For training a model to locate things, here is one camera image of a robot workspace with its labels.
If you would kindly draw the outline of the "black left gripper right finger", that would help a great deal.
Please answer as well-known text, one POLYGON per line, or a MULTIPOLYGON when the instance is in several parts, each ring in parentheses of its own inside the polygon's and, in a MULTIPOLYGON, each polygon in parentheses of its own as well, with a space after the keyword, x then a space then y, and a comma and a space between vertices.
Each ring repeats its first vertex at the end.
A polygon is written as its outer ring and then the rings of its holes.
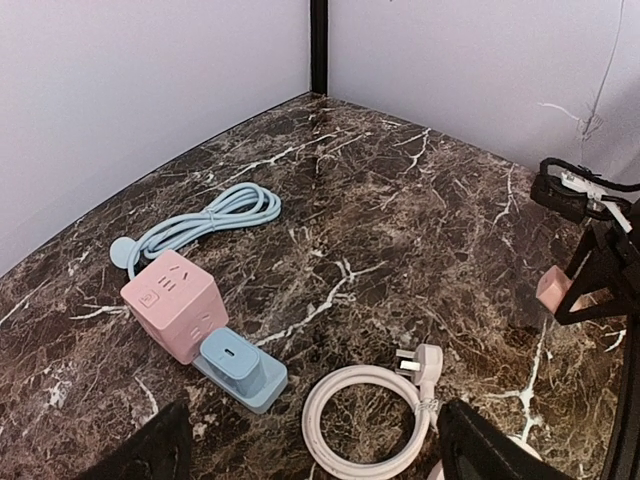
POLYGON ((537 480, 568 476, 513 442, 468 403, 455 399, 437 420, 447 479, 537 480))

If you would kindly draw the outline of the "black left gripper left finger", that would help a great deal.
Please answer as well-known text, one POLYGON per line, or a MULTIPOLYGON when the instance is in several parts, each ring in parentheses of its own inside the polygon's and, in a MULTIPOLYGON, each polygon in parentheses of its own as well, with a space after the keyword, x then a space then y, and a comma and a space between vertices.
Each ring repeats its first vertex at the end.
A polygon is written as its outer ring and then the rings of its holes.
POLYGON ((175 401, 76 479, 185 480, 190 478, 191 453, 188 405, 175 401))

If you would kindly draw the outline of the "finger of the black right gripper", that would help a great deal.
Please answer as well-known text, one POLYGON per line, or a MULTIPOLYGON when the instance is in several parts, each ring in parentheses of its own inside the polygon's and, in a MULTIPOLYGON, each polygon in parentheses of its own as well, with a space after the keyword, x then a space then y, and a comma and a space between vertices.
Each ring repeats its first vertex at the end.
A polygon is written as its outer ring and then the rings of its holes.
POLYGON ((619 226, 590 225, 565 270, 572 280, 554 317, 562 325, 639 313, 639 250, 619 226), (575 310, 584 295, 606 289, 611 298, 575 310))

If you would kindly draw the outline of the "small pink charger plug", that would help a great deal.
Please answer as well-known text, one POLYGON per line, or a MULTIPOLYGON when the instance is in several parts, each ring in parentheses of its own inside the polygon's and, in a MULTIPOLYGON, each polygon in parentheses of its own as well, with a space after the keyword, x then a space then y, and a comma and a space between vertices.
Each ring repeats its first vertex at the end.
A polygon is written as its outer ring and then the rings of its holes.
MULTIPOLYGON (((564 296, 573 285, 563 270, 557 265, 549 268, 540 278, 536 288, 536 298, 551 312, 556 313, 564 296)), ((596 305, 592 294, 581 295, 570 307, 570 312, 582 310, 596 305)))

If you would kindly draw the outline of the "blue cube plug adapter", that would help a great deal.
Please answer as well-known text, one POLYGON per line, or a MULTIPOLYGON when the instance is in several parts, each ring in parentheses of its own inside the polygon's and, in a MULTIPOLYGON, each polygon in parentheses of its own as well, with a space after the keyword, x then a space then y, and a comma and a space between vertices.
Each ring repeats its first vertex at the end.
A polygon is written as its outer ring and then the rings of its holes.
POLYGON ((200 354, 215 375, 244 397, 252 397, 264 382, 257 347, 229 328, 213 331, 200 354))

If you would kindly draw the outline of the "blue power strip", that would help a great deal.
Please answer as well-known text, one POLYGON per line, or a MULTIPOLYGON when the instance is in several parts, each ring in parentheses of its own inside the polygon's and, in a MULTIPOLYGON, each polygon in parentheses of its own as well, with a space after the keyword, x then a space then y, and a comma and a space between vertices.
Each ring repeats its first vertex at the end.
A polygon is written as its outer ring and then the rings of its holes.
POLYGON ((255 414, 265 413, 288 383, 283 363, 227 327, 201 343, 192 365, 255 414))

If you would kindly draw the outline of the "pink cube socket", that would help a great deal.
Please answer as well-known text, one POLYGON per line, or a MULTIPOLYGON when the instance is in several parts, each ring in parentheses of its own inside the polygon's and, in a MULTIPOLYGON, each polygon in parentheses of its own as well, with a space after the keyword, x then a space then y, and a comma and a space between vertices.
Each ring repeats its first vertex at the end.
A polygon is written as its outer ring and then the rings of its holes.
POLYGON ((183 365, 192 363, 201 343, 229 321, 214 277, 173 250, 129 281, 121 296, 151 338, 183 365))

